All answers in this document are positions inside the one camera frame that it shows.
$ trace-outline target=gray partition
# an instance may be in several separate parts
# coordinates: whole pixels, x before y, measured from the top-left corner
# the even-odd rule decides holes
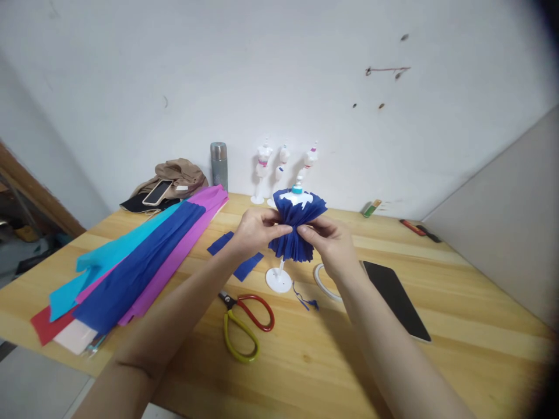
[[[557,326],[559,107],[424,220],[545,323]]]

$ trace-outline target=smartphone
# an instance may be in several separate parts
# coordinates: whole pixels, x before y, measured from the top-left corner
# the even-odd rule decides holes
[[[148,193],[147,197],[145,197],[141,203],[152,207],[158,206],[161,204],[163,196],[165,196],[165,192],[167,192],[172,185],[172,180],[160,180],[155,188]]]
[[[431,342],[431,336],[423,325],[418,312],[415,311],[415,307],[406,294],[406,290],[398,279],[396,272],[390,268],[366,261],[361,261],[361,266],[408,333],[423,342]]]

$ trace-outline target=black phone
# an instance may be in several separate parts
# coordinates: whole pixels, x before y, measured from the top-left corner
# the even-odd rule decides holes
[[[431,342],[431,336],[423,325],[421,318],[406,290],[392,269],[371,262],[361,261],[361,265],[370,281],[388,304],[402,326],[414,338],[424,342]]]

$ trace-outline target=thermos bottle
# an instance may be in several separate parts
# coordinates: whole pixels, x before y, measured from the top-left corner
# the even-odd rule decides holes
[[[214,186],[218,184],[223,185],[223,189],[228,190],[227,187],[227,144],[220,141],[211,143],[211,177]]]

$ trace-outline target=mini mannequin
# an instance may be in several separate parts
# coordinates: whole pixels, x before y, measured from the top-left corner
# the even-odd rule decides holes
[[[264,202],[264,198],[261,196],[260,185],[262,184],[262,178],[268,174],[268,160],[270,155],[274,151],[268,145],[268,139],[258,148],[258,163],[256,164],[256,176],[258,176],[258,183],[256,184],[256,190],[254,191],[254,196],[250,197],[253,204],[261,204]]]
[[[313,148],[311,148],[310,151],[307,151],[307,153],[305,154],[305,166],[299,171],[299,173],[297,173],[297,177],[301,176],[304,179],[309,173],[309,169],[319,159],[319,152],[316,151],[316,146],[318,143],[318,141],[315,141]]]
[[[303,191],[303,187],[301,186],[302,180],[303,178],[301,176],[297,176],[297,182],[293,185],[291,191],[280,195],[280,199],[290,200],[293,205],[302,203],[302,208],[304,208],[307,203],[312,203],[313,196]],[[282,258],[279,263],[279,268],[271,268],[266,272],[266,284],[279,294],[289,291],[292,284],[291,277],[284,271],[284,262]]]
[[[283,177],[285,165],[287,164],[287,160],[289,160],[290,155],[291,153],[287,149],[287,145],[284,144],[284,146],[279,151],[279,166],[275,169],[275,183],[272,188],[272,193],[274,193],[274,191],[278,187],[278,182]],[[275,208],[275,202],[273,198],[268,199],[268,205],[272,208]]]

